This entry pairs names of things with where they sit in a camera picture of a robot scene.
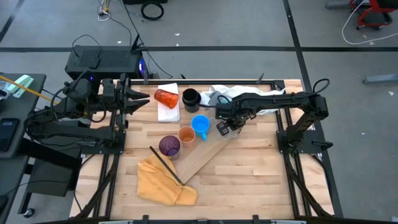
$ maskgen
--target white cloth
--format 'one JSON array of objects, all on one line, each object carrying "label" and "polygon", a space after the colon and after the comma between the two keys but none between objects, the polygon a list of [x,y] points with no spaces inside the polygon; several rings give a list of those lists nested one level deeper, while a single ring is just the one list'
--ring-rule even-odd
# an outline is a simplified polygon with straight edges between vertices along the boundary
[{"label": "white cloth", "polygon": [[[251,86],[234,86],[232,88],[228,88],[227,86],[223,85],[212,85],[210,86],[209,91],[200,93],[201,104],[208,105],[208,102],[210,101],[210,95],[214,91],[219,91],[223,96],[231,100],[235,96],[239,96],[242,93],[257,93],[260,96],[282,95],[285,92],[285,89],[281,91],[272,90],[269,92],[264,92],[256,87],[251,87]],[[257,115],[264,116],[273,113],[275,111],[277,111],[277,109],[261,110],[257,113]]]},{"label": "white cloth", "polygon": [[[178,94],[178,86],[176,83],[159,85],[160,90],[169,91]],[[168,106],[161,102],[157,102],[157,120],[158,122],[172,122],[180,120],[180,102],[177,103],[175,108],[170,109]]]}]

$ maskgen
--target yellow towel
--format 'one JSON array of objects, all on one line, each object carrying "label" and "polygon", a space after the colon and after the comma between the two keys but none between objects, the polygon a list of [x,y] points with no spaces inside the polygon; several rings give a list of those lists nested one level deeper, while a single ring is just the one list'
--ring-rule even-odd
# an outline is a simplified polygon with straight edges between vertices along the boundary
[{"label": "yellow towel", "polygon": [[[172,161],[160,156],[177,174]],[[180,185],[155,155],[138,162],[137,194],[140,198],[163,205],[195,205],[198,198],[196,189]]]}]

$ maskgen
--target concrete floor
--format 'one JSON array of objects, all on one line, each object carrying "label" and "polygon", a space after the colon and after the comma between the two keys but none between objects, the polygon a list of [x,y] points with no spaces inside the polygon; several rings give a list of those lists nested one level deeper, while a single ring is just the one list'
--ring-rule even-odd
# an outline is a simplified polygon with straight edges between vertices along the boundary
[{"label": "concrete floor", "polygon": [[[351,47],[341,38],[341,28],[349,10],[328,11],[327,0],[290,0],[301,47]],[[0,28],[12,14],[17,0],[0,1]],[[128,32],[113,21],[99,22],[96,0],[25,0],[18,10],[2,47],[71,47],[82,34],[92,35],[101,45],[128,45]],[[139,6],[128,6],[139,12]],[[146,46],[279,46],[293,47],[283,1],[275,0],[170,0],[164,4],[160,21],[144,21],[132,16]],[[111,1],[114,19],[132,29],[119,2]],[[398,21],[398,14],[392,13]],[[351,21],[345,34],[350,41],[397,32],[397,23],[379,32],[355,30]],[[81,39],[77,44],[95,43]],[[396,47],[398,36],[357,47]],[[55,92],[69,76],[64,67],[69,53],[0,53],[0,71],[44,73],[45,89]],[[295,52],[152,52],[166,71],[187,78],[302,79]],[[395,109],[397,84],[365,86],[367,75],[397,73],[398,52],[304,52],[312,84],[329,78],[323,93],[330,117],[322,122],[330,149],[331,164],[345,217],[390,220],[398,216],[398,136]],[[153,62],[152,71],[163,74]],[[47,102],[40,100],[38,107]],[[8,223],[36,223],[68,218],[71,192],[65,198],[32,196],[30,207],[37,213],[30,219],[16,215],[24,187],[12,208]]]}]

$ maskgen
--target wooden tabletop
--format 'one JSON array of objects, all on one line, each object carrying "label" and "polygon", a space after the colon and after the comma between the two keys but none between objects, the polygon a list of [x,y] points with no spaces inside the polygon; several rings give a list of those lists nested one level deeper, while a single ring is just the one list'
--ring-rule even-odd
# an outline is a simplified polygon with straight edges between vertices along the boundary
[{"label": "wooden tabletop", "polygon": [[[285,80],[287,93],[302,91],[300,80]],[[256,85],[262,91],[271,91],[270,85]],[[179,93],[187,88],[199,92],[208,91],[208,85],[179,85]],[[150,94],[150,103],[127,116],[126,147],[121,155],[114,191],[112,219],[140,220],[149,215],[152,220],[192,220],[192,219],[260,219],[294,218],[290,202],[285,165],[279,153],[275,132],[275,114],[257,116],[248,121],[237,139],[231,140],[204,165],[187,185],[198,190],[197,204],[192,207],[168,207],[137,196],[137,163],[152,154],[149,146],[159,150],[159,141],[167,135],[176,136],[180,127],[189,126],[196,114],[188,113],[180,100],[180,121],[173,123],[157,122],[157,101],[153,94],[157,85],[133,86],[133,90]],[[302,115],[299,109],[291,109],[292,120],[296,122]],[[102,117],[96,114],[94,119]],[[282,111],[284,127],[287,126]],[[110,117],[102,123],[92,124],[91,128],[107,126]],[[322,167],[308,154],[300,155],[305,183],[318,203],[329,213],[333,207],[328,193],[325,173]],[[98,186],[102,155],[94,156],[82,167],[76,187],[76,196],[81,206],[87,204]],[[300,213],[303,212],[301,194],[296,187]],[[100,215],[104,214],[107,190],[101,201]],[[79,212],[73,202],[70,216]]]}]

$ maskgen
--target white paper napkin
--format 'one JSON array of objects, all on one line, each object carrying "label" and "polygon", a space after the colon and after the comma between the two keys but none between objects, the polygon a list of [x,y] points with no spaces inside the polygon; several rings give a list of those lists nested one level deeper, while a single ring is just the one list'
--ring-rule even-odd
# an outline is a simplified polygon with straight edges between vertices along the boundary
[{"label": "white paper napkin", "polygon": [[[178,86],[176,83],[159,85],[157,87],[160,90],[169,91],[171,93],[178,94]],[[180,103],[178,101],[175,108],[170,109],[168,106],[161,102],[157,102],[157,120],[158,122],[172,122],[180,120]]]}]

